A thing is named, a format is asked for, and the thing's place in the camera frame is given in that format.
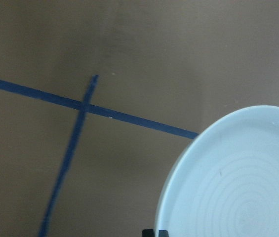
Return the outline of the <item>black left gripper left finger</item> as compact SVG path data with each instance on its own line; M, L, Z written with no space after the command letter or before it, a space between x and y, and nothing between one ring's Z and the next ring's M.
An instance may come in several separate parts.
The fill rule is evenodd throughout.
M142 230L142 237L155 237L153 229L144 229Z

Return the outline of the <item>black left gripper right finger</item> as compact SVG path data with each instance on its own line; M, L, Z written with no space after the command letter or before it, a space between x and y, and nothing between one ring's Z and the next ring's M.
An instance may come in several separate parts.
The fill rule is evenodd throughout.
M159 230L158 237L168 237L168 231L167 230Z

